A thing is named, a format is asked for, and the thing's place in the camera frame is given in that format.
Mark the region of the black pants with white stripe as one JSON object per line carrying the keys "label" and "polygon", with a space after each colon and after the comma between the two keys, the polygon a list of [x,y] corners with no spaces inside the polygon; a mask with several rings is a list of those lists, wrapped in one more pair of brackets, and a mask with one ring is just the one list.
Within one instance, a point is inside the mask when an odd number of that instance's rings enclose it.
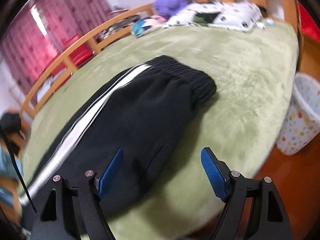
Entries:
{"label": "black pants with white stripe", "polygon": [[126,69],[96,91],[65,124],[20,198],[33,215],[54,175],[66,179],[96,170],[121,148],[123,164],[101,199],[107,216],[138,200],[157,179],[187,124],[215,94],[205,72],[159,56]]}

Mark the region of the light blue fleece garment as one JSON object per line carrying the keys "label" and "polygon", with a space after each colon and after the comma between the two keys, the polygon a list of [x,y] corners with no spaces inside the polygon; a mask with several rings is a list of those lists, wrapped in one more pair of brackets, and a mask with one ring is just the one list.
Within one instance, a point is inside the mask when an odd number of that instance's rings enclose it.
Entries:
{"label": "light blue fleece garment", "polygon": [[19,183],[10,154],[1,146],[1,203],[12,208],[17,205]]}

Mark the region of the patterned white waste bin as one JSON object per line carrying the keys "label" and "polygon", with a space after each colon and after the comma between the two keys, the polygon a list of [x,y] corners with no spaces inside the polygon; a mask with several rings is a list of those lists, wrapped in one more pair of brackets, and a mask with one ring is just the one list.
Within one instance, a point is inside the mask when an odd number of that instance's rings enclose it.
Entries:
{"label": "patterned white waste bin", "polygon": [[277,148],[285,155],[294,155],[319,133],[319,82],[298,72]]}

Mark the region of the black garment on footboard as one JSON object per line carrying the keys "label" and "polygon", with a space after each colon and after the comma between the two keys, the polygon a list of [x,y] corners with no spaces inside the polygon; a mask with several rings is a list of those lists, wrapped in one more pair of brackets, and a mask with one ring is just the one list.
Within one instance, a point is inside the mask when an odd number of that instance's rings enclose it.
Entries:
{"label": "black garment on footboard", "polygon": [[5,134],[18,133],[22,128],[20,115],[6,112],[1,116],[0,125]]}

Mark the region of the green plush bed blanket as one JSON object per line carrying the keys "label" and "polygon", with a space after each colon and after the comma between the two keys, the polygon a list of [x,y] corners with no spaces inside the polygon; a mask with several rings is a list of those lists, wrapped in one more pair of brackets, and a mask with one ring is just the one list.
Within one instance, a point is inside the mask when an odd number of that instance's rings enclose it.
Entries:
{"label": "green plush bed blanket", "polygon": [[210,75],[216,94],[187,127],[155,185],[113,217],[117,239],[177,239],[202,228],[223,208],[200,163],[210,147],[231,169],[253,177],[268,158],[287,113],[298,41],[277,22],[248,33],[175,26],[112,44],[80,68],[41,108],[22,153],[24,181],[71,116],[129,67],[168,55]]}

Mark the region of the red chair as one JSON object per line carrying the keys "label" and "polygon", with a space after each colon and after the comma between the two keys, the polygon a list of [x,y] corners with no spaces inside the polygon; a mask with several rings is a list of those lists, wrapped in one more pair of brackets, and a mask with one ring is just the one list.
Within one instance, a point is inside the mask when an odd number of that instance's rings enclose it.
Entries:
{"label": "red chair", "polygon": [[[69,48],[73,43],[75,43],[77,40],[79,40],[81,38],[80,34],[76,34],[75,36],[73,36],[72,38],[68,39],[67,41],[65,41],[63,43],[63,48],[64,50],[66,50],[67,48]],[[87,60],[89,60],[90,58],[93,57],[93,50],[86,44],[82,44],[80,45],[78,48],[76,48],[75,51],[73,51],[70,55],[69,55],[71,61],[77,66],[79,67],[80,65],[82,65],[83,63],[85,63]],[[65,70],[67,68],[67,66],[65,65],[64,62],[61,62],[51,73],[52,77],[56,77],[59,72],[61,72],[62,70]]]}

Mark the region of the pink patterned curtains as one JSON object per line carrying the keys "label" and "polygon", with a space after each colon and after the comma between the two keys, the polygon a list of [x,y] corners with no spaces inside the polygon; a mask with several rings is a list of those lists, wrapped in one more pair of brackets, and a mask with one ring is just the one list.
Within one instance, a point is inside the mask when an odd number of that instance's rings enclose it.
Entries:
{"label": "pink patterned curtains", "polygon": [[1,39],[1,54],[24,94],[76,35],[111,18],[108,0],[30,0]]}

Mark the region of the white black-dotted pillow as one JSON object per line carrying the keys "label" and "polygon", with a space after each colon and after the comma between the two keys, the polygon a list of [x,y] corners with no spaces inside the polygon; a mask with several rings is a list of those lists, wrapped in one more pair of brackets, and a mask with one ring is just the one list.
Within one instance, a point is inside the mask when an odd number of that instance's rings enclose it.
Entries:
{"label": "white black-dotted pillow", "polygon": [[254,3],[191,3],[169,18],[163,27],[213,27],[248,32],[262,18]]}

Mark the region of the colourful geometric cushion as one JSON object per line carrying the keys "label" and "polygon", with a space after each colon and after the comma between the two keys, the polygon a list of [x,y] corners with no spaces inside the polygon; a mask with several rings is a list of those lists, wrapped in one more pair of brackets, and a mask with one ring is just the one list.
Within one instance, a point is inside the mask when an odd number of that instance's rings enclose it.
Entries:
{"label": "colourful geometric cushion", "polygon": [[159,15],[145,17],[141,20],[138,20],[131,27],[131,34],[134,37],[139,38],[161,28],[165,22],[167,22],[167,19]]}

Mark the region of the purple plush toy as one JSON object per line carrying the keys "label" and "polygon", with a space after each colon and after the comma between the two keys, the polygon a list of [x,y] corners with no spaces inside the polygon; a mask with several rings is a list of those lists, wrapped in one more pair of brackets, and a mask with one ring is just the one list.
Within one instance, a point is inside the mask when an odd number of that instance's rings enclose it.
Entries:
{"label": "purple plush toy", "polygon": [[170,18],[188,5],[188,0],[155,0],[153,8],[158,15]]}

